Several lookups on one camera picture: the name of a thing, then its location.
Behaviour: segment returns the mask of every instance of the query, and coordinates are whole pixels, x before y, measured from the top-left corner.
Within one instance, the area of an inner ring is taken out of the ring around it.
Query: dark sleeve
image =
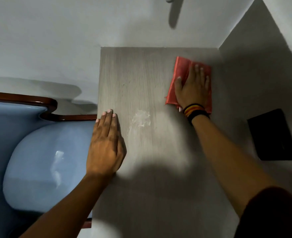
[[[246,206],[234,237],[292,237],[292,195],[277,187],[258,193]]]

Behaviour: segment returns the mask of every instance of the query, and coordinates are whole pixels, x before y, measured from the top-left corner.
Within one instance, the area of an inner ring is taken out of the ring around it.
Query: cleaning cloth
[[[177,57],[176,58],[176,63],[175,63],[175,69],[174,69],[174,75],[172,77],[172,81],[168,90],[168,95],[166,97],[166,102],[165,104],[174,104],[176,105],[177,108],[180,107],[180,105],[177,102],[176,94],[175,94],[175,80],[178,77],[181,77],[181,83],[182,85],[185,84],[188,74],[189,74],[189,68],[191,66],[194,66],[196,64],[199,64],[199,67],[204,68],[204,74],[206,76],[209,76],[210,78],[210,85],[209,85],[209,91],[208,91],[208,102],[207,106],[205,108],[206,112],[211,114],[212,113],[212,98],[211,98],[211,67],[200,63],[200,62],[193,62],[187,58],[183,57]]]

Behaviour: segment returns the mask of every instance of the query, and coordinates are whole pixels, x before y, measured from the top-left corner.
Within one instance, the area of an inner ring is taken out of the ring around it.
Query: person's left arm
[[[116,114],[104,112],[96,120],[88,152],[87,171],[63,200],[43,214],[21,238],[74,238],[125,157]]]

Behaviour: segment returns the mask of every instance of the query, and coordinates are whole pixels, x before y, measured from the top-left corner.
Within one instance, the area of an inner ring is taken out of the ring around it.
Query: person's right hand
[[[190,104],[198,103],[206,107],[210,85],[209,76],[204,75],[204,69],[199,65],[189,69],[188,79],[184,86],[181,84],[181,77],[175,81],[175,93],[177,101],[182,108]]]
[[[121,166],[126,155],[116,114],[109,109],[97,119],[88,150],[87,175],[112,176]]]

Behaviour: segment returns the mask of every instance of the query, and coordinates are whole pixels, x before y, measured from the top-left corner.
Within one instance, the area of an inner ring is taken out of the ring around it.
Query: blue seat cushion
[[[59,122],[27,135],[5,172],[7,203],[17,210],[44,213],[68,195],[85,175],[94,124]]]

